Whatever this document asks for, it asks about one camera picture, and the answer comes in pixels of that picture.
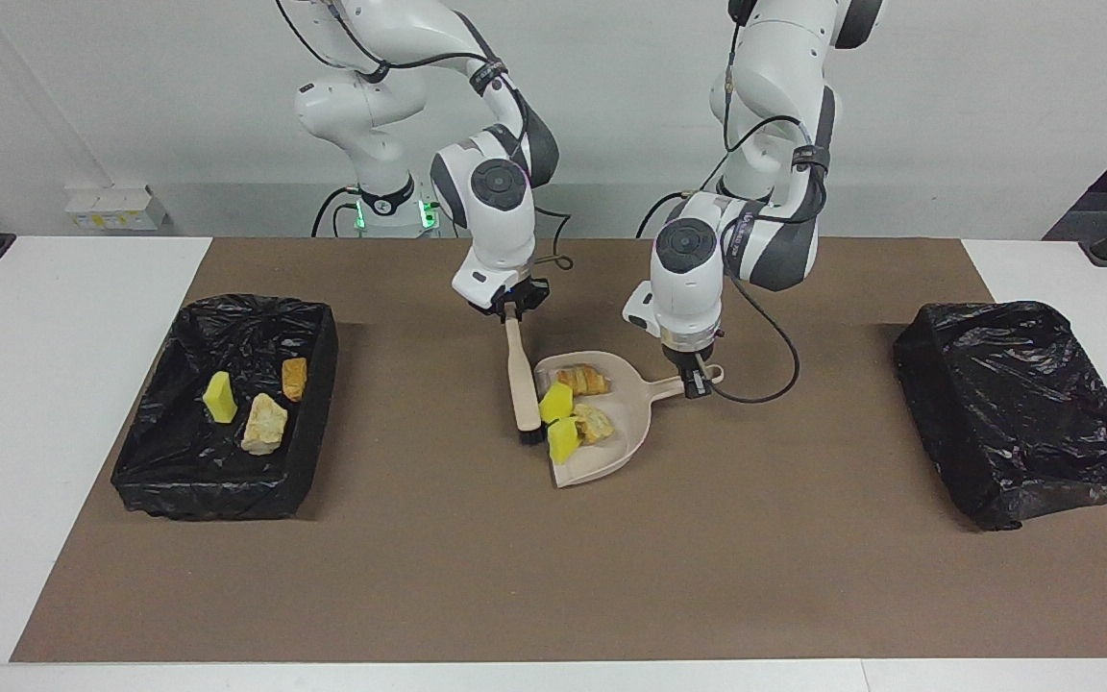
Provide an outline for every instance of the green light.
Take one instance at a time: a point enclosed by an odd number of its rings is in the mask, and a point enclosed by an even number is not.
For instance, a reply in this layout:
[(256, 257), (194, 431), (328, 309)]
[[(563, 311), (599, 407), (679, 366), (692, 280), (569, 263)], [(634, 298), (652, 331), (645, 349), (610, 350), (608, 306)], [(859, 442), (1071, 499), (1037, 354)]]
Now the green light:
[(421, 205), (421, 225), (426, 230), (438, 228), (438, 202), (418, 200)]

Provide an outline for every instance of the wooden brush handle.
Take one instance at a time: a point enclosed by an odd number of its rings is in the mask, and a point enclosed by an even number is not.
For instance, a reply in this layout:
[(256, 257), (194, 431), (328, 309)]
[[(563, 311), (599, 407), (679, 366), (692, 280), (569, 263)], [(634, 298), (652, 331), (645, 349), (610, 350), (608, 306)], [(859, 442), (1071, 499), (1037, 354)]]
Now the wooden brush handle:
[(536, 402), (532, 364), (524, 352), (519, 320), (506, 312), (506, 372), (510, 376), (510, 403), (515, 407), (515, 425), (523, 433), (541, 428), (540, 404)]

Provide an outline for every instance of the black plastic bag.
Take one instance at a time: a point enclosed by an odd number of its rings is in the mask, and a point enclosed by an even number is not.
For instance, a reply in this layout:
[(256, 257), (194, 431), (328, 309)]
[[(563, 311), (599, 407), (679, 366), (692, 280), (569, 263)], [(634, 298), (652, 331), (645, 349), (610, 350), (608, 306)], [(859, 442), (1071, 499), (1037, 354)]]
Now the black plastic bag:
[(925, 451), (980, 528), (1107, 504), (1107, 389), (1057, 310), (923, 307), (896, 366)]
[[(259, 295), (219, 295), (182, 308), (114, 465), (127, 509), (175, 520), (293, 516), (315, 474), (338, 359), (331, 308)], [(280, 364), (308, 359), (300, 403), (280, 389)], [(228, 371), (237, 415), (211, 420), (201, 402), (213, 373)], [(256, 394), (289, 411), (280, 450), (238, 447)]]

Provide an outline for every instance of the brown table mat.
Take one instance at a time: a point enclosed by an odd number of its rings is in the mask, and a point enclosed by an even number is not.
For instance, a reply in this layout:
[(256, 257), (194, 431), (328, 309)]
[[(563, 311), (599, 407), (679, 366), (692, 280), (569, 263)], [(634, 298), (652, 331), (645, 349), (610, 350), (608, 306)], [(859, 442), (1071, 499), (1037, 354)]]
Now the brown table mat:
[[(520, 447), (504, 330), (449, 289), (466, 242), (218, 239), (188, 295), (329, 302), (338, 390), (298, 520), (124, 512), (102, 469), (15, 661), (1107, 658), (1107, 507), (985, 535), (921, 450), (891, 345), (924, 302), (989, 301), (959, 241), (823, 241), (765, 295), (805, 379), (777, 404), (659, 405), (627, 468), (555, 490)], [(649, 245), (565, 241), (532, 361), (599, 349), (650, 380), (620, 318)], [(732, 288), (717, 360), (783, 384)]]

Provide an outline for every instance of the yellow sponge piece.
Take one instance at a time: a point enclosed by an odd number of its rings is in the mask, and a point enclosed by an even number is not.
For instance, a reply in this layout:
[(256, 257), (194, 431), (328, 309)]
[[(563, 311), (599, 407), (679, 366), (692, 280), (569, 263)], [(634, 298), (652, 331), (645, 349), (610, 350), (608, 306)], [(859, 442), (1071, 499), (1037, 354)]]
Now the yellow sponge piece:
[(579, 450), (579, 428), (575, 425), (575, 419), (555, 421), (550, 425), (549, 440), (550, 459), (558, 465), (566, 464), (572, 453)]
[(207, 390), (203, 393), (203, 404), (211, 413), (211, 420), (228, 424), (237, 415), (237, 402), (234, 402), (234, 390), (229, 386), (229, 373), (220, 371), (211, 375)]
[(549, 391), (546, 391), (545, 399), (541, 399), (541, 422), (550, 422), (565, 419), (575, 411), (575, 390), (562, 382), (554, 382)]

